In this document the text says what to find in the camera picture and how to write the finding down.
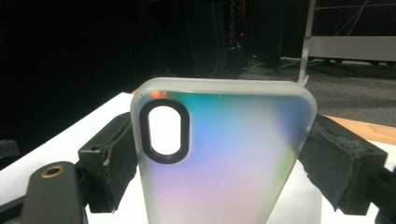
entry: camera cutout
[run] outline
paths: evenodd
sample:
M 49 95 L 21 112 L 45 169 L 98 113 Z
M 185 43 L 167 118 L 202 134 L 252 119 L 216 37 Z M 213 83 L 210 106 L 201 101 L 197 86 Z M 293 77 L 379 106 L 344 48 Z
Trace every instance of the camera cutout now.
M 190 115 L 178 101 L 156 99 L 146 103 L 139 113 L 142 147 L 158 163 L 172 164 L 189 152 Z
M 172 155 L 180 149 L 181 117 L 169 106 L 160 105 L 148 113 L 148 128 L 152 149 Z

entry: phone case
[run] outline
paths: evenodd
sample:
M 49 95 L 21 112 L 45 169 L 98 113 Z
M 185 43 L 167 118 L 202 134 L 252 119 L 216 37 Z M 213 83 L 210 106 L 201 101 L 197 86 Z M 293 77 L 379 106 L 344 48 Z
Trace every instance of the phone case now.
M 173 107 L 180 149 L 157 153 L 147 113 Z M 317 113 L 284 81 L 154 78 L 131 115 L 149 223 L 265 223 Z

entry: white surface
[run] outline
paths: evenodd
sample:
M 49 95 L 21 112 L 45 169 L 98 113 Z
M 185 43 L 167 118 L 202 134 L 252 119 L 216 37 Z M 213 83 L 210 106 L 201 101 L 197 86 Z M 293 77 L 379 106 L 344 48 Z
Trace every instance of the white surface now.
M 129 111 L 132 95 L 121 93 L 93 111 L 64 132 L 38 147 L 27 156 L 0 172 L 0 204 L 21 197 L 27 188 L 29 176 L 40 167 L 55 161 L 78 160 L 78 149 L 117 115 Z M 379 144 L 395 158 L 396 146 Z M 148 223 L 140 176 L 129 184 L 120 208 L 114 214 L 91 214 L 89 223 Z M 318 190 L 309 182 L 303 166 L 297 162 L 267 223 L 374 223 L 372 217 L 350 217 L 334 213 L 329 203 L 322 200 Z

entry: wooden surface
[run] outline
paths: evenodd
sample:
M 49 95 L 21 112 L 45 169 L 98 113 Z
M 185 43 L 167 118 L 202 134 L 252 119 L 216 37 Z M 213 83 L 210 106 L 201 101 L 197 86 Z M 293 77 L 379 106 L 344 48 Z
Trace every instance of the wooden surface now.
M 350 131 L 366 140 L 396 145 L 396 128 L 352 119 L 340 119 L 329 116 L 328 118 L 348 128 Z

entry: dark studio floor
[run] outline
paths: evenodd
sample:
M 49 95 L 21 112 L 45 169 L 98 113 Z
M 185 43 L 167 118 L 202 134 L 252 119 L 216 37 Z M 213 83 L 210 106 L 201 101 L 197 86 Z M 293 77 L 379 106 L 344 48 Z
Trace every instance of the dark studio floor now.
M 287 65 L 294 60 L 282 60 Z M 277 73 L 265 66 L 249 68 L 239 78 L 292 80 L 298 78 L 299 63 Z M 369 63 L 315 60 L 308 64 L 306 88 L 323 115 L 396 127 L 396 67 Z

